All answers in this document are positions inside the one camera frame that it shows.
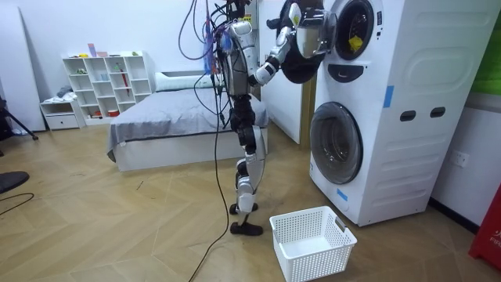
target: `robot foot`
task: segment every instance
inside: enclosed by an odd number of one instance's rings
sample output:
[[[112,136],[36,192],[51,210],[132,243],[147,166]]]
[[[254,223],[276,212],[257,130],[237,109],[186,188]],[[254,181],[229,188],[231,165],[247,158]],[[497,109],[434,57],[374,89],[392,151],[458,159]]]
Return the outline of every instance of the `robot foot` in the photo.
[[[231,232],[232,234],[259,236],[263,234],[263,228],[254,224],[250,224],[248,222],[245,222],[244,224],[239,226],[238,222],[234,222],[229,228],[229,232]]]
[[[252,206],[252,211],[255,212],[258,210],[258,208],[259,208],[258,204],[254,203],[254,205]],[[229,214],[237,215],[236,204],[232,204],[231,206],[229,206]]]

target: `white pillow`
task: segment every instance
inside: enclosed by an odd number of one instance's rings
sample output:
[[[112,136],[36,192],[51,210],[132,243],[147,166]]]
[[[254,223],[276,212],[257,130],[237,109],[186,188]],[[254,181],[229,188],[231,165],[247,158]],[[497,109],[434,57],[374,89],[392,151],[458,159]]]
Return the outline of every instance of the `white pillow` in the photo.
[[[192,89],[200,75],[186,75],[186,76],[167,76],[164,73],[155,73],[155,82],[157,84],[157,92],[172,91],[181,89]],[[196,84],[197,88],[210,88],[212,87],[211,77],[206,75]]]

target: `wall outlet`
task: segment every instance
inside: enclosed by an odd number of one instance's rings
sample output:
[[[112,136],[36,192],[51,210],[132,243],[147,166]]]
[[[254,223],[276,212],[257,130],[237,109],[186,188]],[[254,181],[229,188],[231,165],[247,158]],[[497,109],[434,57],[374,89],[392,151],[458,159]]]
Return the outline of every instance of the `wall outlet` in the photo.
[[[465,168],[468,164],[469,157],[469,154],[459,152],[458,150],[453,150],[451,152],[449,161],[461,168]]]

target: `nightstand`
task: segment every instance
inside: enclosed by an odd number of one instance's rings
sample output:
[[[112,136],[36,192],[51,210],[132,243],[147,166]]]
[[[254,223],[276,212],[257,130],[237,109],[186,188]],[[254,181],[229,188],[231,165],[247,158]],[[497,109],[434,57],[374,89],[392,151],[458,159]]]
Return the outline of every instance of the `nightstand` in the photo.
[[[82,128],[85,126],[85,119],[76,100],[41,103],[40,109],[50,130]]]

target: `stacked washer dryer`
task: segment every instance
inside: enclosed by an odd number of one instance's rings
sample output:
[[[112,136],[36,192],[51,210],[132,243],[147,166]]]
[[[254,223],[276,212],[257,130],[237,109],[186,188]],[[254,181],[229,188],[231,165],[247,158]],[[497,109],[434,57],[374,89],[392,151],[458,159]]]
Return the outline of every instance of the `stacked washer dryer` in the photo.
[[[423,212],[501,1],[324,6],[337,42],[317,76],[310,175],[359,226]]]

